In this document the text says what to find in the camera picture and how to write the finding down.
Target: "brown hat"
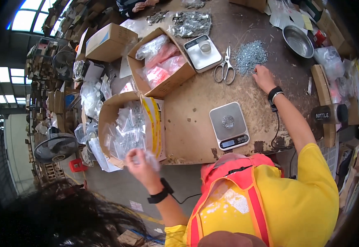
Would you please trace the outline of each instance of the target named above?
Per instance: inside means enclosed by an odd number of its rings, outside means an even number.
[[[267,247],[258,237],[245,233],[227,231],[213,232],[204,236],[197,247]]]

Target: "hand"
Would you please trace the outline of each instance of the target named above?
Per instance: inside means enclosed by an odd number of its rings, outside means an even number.
[[[137,156],[139,164],[134,163],[133,158]],[[152,165],[145,160],[145,153],[141,149],[132,149],[126,155],[129,172],[144,185],[150,195],[156,195],[163,190],[159,173],[153,170]]]
[[[255,66],[255,72],[257,74],[252,74],[252,77],[255,79],[258,86],[266,94],[269,94],[270,91],[276,87],[276,84],[274,83],[273,75],[271,74],[268,68],[259,64]]]
[[[137,13],[138,11],[141,11],[144,8],[145,8],[145,3],[143,2],[136,3],[136,6],[134,6],[133,8],[133,13]]]
[[[145,5],[146,6],[155,6],[158,2],[159,2],[159,0],[146,0]]]

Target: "digital kitchen scale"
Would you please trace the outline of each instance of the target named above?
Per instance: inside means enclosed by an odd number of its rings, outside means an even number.
[[[218,146],[222,151],[240,147],[249,142],[246,120],[237,102],[212,109],[209,112],[209,118]]]
[[[211,47],[211,49],[208,49],[208,52],[202,52],[199,47],[199,43],[202,42],[208,42],[207,45]],[[214,68],[223,61],[222,55],[207,35],[197,37],[185,43],[183,47],[197,73],[203,73],[204,71]]]

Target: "plastic crate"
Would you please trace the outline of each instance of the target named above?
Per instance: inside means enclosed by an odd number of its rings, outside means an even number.
[[[336,142],[333,147],[325,147],[325,140],[317,141],[317,145],[321,150],[326,162],[328,163],[330,173],[333,179],[336,178],[337,161],[339,158],[339,133],[336,133]]]

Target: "worn table surface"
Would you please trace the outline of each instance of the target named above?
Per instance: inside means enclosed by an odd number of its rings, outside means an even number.
[[[160,10],[184,11],[180,1],[173,0],[169,4],[158,5],[154,10],[150,9],[145,13],[145,17],[125,21],[122,26],[137,32],[140,37],[146,36],[157,27],[167,29],[170,22],[167,18],[165,22],[152,26],[148,26],[146,22],[147,15]],[[266,43],[264,48],[269,53],[265,66],[271,70],[276,84],[305,117],[315,138],[319,140],[323,136],[323,130],[317,128],[310,118],[311,110],[319,105],[314,82],[311,96],[305,93],[311,77],[310,67],[315,61],[301,60],[294,55],[285,46],[282,30],[273,27],[269,23],[270,17],[264,13],[227,1],[206,2],[206,6],[198,11],[211,12],[212,28],[209,36],[223,56],[228,45],[231,46],[233,54],[233,50],[237,49],[240,43],[254,40]],[[190,39],[175,37],[175,40],[182,46]],[[211,69],[197,74],[164,98],[167,159],[163,164],[210,163],[222,156],[224,152],[218,148],[209,112],[233,101],[241,105],[250,135],[250,142],[233,149],[233,152],[244,155],[269,154],[293,147],[282,121],[274,148],[271,146],[277,131],[277,117],[271,111],[267,95],[259,89],[251,76],[236,73],[233,84],[227,86],[224,83],[216,83],[213,72]]]

